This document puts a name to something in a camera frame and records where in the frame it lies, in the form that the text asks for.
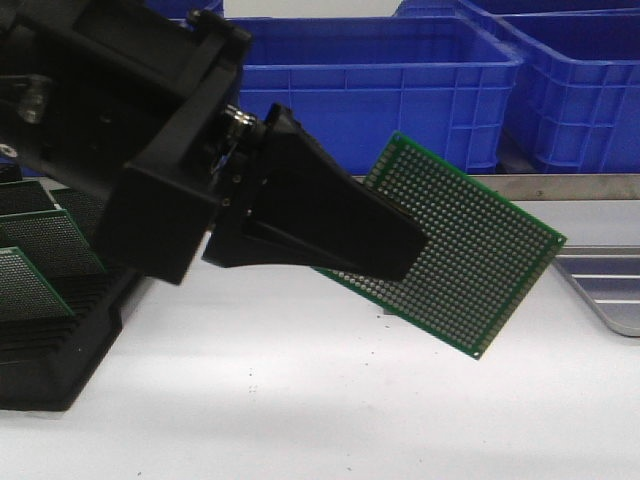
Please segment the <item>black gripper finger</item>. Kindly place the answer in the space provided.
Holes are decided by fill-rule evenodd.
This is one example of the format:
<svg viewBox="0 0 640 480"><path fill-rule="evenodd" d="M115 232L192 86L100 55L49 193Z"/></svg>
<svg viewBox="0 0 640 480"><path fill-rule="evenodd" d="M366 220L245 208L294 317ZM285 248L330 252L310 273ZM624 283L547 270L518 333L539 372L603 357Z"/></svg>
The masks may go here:
<svg viewBox="0 0 640 480"><path fill-rule="evenodd" d="M281 104L238 138L215 193L221 205L202 258L219 267L401 280L428 243L406 211L352 178Z"/></svg>

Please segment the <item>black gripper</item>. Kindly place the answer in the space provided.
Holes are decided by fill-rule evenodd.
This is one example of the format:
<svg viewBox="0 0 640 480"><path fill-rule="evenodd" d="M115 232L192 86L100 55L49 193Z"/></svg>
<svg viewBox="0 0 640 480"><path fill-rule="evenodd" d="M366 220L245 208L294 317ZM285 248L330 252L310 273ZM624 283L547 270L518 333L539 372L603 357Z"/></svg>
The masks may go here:
<svg viewBox="0 0 640 480"><path fill-rule="evenodd" d="M102 257L180 283L217 202L209 168L251 34L141 1L1 5L1 141L105 208Z"/></svg>

